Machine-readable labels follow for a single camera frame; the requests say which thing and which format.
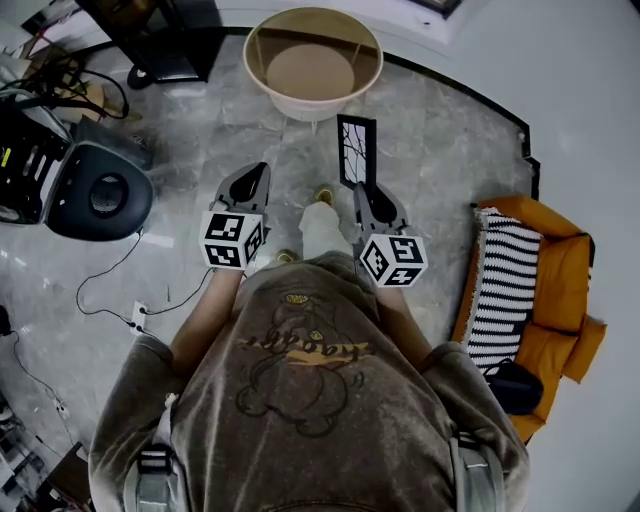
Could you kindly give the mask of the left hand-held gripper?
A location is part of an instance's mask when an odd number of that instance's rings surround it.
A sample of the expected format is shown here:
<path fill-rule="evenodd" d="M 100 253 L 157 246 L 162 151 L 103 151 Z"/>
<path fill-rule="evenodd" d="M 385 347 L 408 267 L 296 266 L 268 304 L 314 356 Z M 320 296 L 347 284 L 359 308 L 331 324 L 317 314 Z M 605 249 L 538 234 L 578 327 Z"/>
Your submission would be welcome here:
<path fill-rule="evenodd" d="M 266 162 L 245 165 L 227 176 L 202 214 L 199 247 L 205 264 L 246 270 L 265 243 L 271 169 Z"/>

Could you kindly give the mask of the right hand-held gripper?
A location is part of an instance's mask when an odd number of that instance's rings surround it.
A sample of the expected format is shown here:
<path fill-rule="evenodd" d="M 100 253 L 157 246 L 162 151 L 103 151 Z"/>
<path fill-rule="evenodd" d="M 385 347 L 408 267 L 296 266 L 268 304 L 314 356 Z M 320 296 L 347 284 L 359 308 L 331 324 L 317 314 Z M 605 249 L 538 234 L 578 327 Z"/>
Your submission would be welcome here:
<path fill-rule="evenodd" d="M 423 238 L 406 221 L 404 206 L 384 185 L 358 182 L 353 193 L 360 228 L 356 273 L 377 288 L 414 286 L 428 268 L 428 258 Z"/>

